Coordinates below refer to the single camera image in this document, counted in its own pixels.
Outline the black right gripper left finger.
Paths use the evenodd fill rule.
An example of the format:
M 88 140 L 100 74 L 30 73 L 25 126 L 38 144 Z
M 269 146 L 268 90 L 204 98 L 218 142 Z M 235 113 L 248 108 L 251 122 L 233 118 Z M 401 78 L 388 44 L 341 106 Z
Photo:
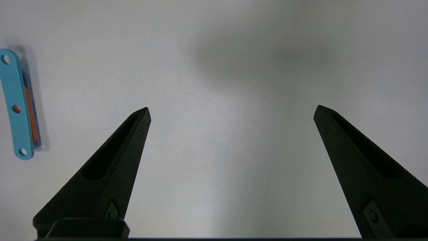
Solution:
M 132 113 L 35 215 L 39 239 L 127 239 L 124 221 L 151 123 Z

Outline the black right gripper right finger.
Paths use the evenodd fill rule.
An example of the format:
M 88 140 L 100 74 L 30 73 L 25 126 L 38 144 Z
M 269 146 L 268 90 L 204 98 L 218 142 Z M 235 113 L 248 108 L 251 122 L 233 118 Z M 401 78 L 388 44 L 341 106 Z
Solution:
M 361 236 L 426 239 L 427 187 L 336 111 L 313 119 Z

